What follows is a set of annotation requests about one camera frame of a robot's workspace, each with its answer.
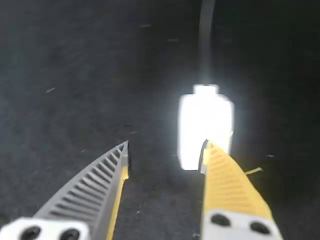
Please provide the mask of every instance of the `screw hole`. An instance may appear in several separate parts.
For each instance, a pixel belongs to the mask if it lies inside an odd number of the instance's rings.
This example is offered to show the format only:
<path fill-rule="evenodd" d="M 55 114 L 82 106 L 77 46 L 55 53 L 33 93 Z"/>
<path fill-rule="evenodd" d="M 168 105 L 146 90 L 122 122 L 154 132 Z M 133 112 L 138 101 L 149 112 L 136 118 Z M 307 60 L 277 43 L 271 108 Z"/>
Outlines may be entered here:
<path fill-rule="evenodd" d="M 23 231 L 20 240 L 34 240 L 36 239 L 41 232 L 40 227 L 31 226 Z"/>
<path fill-rule="evenodd" d="M 230 220 L 226 216 L 221 215 L 221 214 L 213 215 L 211 217 L 211 223 L 220 225 L 222 227 L 230 227 L 231 226 Z"/>
<path fill-rule="evenodd" d="M 260 234 L 265 234 L 265 235 L 270 234 L 269 228 L 266 225 L 264 225 L 263 223 L 258 222 L 258 221 L 251 223 L 250 228 L 252 231 L 260 233 Z"/>
<path fill-rule="evenodd" d="M 64 231 L 60 237 L 60 240 L 78 240 L 79 236 L 79 231 L 72 228 Z"/>

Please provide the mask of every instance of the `dark carpet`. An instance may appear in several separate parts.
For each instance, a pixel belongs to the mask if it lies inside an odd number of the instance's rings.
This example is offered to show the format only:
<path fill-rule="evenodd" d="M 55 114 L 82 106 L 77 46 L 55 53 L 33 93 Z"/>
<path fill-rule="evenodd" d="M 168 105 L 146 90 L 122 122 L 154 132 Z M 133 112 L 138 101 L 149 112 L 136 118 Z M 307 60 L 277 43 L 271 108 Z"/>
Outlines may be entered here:
<path fill-rule="evenodd" d="M 232 156 L 288 240 L 320 236 L 320 5 L 217 1 L 214 79 L 235 104 Z M 176 157 L 179 97 L 198 83 L 196 0 L 0 2 L 0 224 L 32 216 L 131 142 L 114 239 L 193 239 L 203 176 Z"/>

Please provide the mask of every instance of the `black cable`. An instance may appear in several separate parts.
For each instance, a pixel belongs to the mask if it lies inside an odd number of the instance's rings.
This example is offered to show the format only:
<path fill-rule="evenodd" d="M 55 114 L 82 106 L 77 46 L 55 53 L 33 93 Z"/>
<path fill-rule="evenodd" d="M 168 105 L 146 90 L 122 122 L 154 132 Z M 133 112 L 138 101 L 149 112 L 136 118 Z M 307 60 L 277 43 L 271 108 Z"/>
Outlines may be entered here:
<path fill-rule="evenodd" d="M 210 84 L 212 72 L 211 30 L 216 0 L 202 0 L 199 21 L 199 70 L 200 83 Z"/>

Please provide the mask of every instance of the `gray carpet floor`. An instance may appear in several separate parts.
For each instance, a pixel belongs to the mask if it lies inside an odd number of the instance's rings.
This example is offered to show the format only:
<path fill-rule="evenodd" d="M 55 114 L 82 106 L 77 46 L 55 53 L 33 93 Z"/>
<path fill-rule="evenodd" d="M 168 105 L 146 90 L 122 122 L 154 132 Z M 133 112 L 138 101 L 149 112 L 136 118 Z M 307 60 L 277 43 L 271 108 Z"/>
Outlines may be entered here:
<path fill-rule="evenodd" d="M 285 239 L 320 229 L 317 1 L 217 1 L 212 83 L 235 104 L 232 156 Z M 131 142 L 114 239 L 193 239 L 203 176 L 176 157 L 179 97 L 198 83 L 196 0 L 0 2 L 0 224 L 32 216 Z"/>

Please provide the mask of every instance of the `white object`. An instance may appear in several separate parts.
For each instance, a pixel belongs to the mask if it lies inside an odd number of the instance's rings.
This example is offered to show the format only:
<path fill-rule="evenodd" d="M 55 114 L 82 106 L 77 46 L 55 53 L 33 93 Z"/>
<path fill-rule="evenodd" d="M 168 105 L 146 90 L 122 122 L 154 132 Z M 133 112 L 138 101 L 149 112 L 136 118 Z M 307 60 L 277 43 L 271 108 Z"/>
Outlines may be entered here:
<path fill-rule="evenodd" d="M 221 226 L 212 221 L 212 217 L 220 215 L 229 220 L 229 226 Z M 252 227 L 252 224 L 262 225 L 261 227 Z M 202 229 L 201 240 L 282 240 L 276 224 L 266 218 L 243 214 L 222 209 L 214 209 L 205 214 Z"/>
<path fill-rule="evenodd" d="M 195 85 L 194 94 L 183 95 L 179 103 L 178 158 L 184 170 L 197 170 L 205 140 L 230 152 L 234 127 L 234 104 L 218 94 L 217 85 Z"/>
<path fill-rule="evenodd" d="M 81 221 L 20 217 L 1 228 L 0 240 L 20 240 L 27 229 L 34 227 L 39 228 L 35 240 L 60 240 L 68 230 L 78 231 L 78 240 L 91 239 L 88 225 Z"/>

